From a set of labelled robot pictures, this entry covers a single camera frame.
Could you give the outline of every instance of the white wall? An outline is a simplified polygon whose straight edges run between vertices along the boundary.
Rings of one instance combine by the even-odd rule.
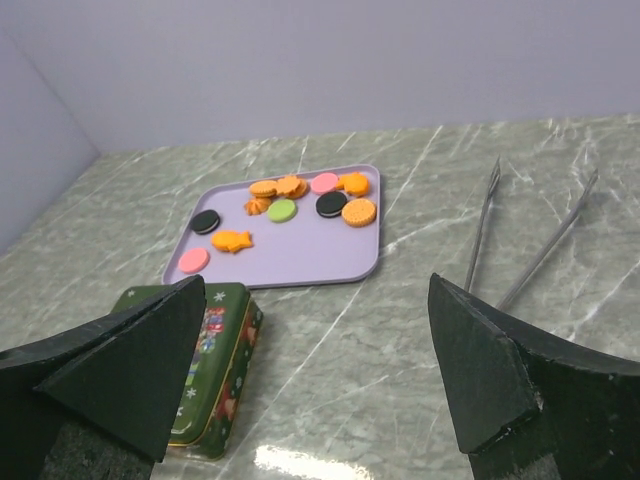
[[[640,110],[638,0],[7,0],[102,151]]]
[[[0,256],[97,155],[0,29]]]

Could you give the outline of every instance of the lavender serving tray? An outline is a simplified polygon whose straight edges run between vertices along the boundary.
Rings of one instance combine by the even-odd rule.
[[[258,180],[221,185],[200,197],[189,220],[203,210],[214,209],[221,217],[216,231],[248,230],[254,246],[237,254],[219,252],[211,245],[215,232],[197,235],[189,229],[187,221],[162,282],[172,284],[187,277],[178,269],[178,260],[184,252],[195,247],[204,247],[211,254],[209,264],[198,272],[206,283],[240,282],[250,288],[266,288],[354,282],[369,275],[375,269],[379,255],[380,172],[372,165],[352,165],[297,175],[311,181],[323,172],[338,176],[352,172],[366,175],[371,190],[365,198],[378,206],[375,222],[353,228],[340,216],[322,218],[316,213],[318,195],[309,190],[303,198],[295,200],[296,216],[276,224],[266,213],[250,216],[244,210],[245,203],[251,198],[249,186]]]

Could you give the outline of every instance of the green disc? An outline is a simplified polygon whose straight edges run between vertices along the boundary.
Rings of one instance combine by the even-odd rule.
[[[296,202],[288,198],[283,198],[271,204],[269,210],[267,210],[267,217],[269,217],[269,220],[272,222],[283,223],[295,217],[297,211],[298,207],[296,206]]]

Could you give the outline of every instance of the bright light spot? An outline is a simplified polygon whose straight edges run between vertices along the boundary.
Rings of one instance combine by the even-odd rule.
[[[364,467],[334,460],[320,460],[301,452],[272,445],[258,447],[254,463],[265,470],[276,470],[307,480],[374,480]]]

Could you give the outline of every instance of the pink disc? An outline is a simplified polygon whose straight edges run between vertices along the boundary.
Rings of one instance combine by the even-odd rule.
[[[198,273],[209,263],[209,252],[204,248],[192,248],[185,252],[178,261],[178,268],[186,273]]]
[[[338,176],[335,173],[321,173],[311,180],[311,191],[317,195],[333,192],[338,184]]]

